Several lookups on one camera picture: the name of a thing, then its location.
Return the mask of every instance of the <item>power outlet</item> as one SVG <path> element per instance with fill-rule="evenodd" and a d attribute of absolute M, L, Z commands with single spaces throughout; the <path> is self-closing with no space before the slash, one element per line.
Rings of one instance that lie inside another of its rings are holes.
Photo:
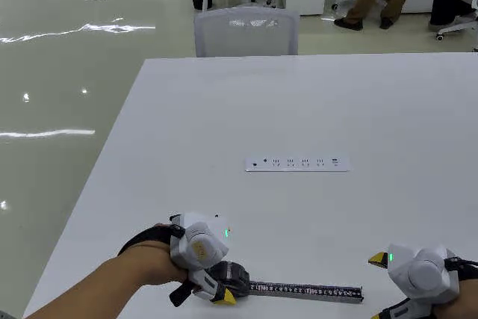
<path fill-rule="evenodd" d="M 347 156 L 263 156 L 246 159 L 247 172 L 347 172 Z"/>

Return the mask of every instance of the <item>person's arm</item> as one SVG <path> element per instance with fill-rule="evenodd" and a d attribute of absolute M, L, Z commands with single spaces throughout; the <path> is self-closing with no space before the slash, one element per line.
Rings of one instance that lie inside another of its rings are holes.
<path fill-rule="evenodd" d="M 436 306 L 437 319 L 478 319 L 478 279 L 460 282 L 460 295 L 453 302 Z"/>
<path fill-rule="evenodd" d="M 147 241 L 99 266 L 27 319 L 114 319 L 143 285 L 183 282 L 187 272 L 170 259 L 170 247 Z"/>

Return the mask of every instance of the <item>shoe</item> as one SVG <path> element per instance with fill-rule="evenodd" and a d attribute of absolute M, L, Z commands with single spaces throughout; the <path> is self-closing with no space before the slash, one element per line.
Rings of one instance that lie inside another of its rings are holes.
<path fill-rule="evenodd" d="M 380 22 L 380 28 L 383 30 L 389 29 L 394 22 L 391 21 L 390 18 L 382 18 L 382 21 Z"/>
<path fill-rule="evenodd" d="M 444 24 L 444 25 L 434 25 L 431 22 L 429 22 L 428 30 L 430 30 L 432 33 L 438 33 L 441 29 L 448 28 L 451 25 L 454 25 L 454 22 L 449 22 L 448 24 Z"/>
<path fill-rule="evenodd" d="M 337 26 L 340 26 L 341 28 L 346 28 L 346 29 L 355 30 L 355 31 L 360 31 L 364 28 L 364 25 L 361 20 L 352 24 L 351 22 L 346 22 L 345 18 L 340 18 L 340 19 L 334 20 L 334 24 L 336 24 Z"/>

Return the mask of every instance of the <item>tape measure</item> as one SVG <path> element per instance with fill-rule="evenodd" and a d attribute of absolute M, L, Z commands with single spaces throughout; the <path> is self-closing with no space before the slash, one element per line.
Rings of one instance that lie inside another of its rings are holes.
<path fill-rule="evenodd" d="M 356 287 L 252 281 L 246 269 L 232 261 L 222 261 L 208 272 L 210 276 L 228 288 L 236 298 L 258 295 L 341 303 L 361 303 L 364 299 L 361 288 Z"/>

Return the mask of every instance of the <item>white table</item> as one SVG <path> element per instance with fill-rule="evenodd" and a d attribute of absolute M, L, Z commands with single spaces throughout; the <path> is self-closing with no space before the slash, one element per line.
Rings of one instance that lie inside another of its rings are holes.
<path fill-rule="evenodd" d="M 361 305 L 144 288 L 121 318 L 369 318 L 402 299 L 367 259 L 442 242 L 478 259 L 475 54 L 147 60 L 28 305 L 181 211 L 227 216 L 253 278 L 363 285 Z M 349 173 L 245 173 L 254 154 L 350 156 Z"/>

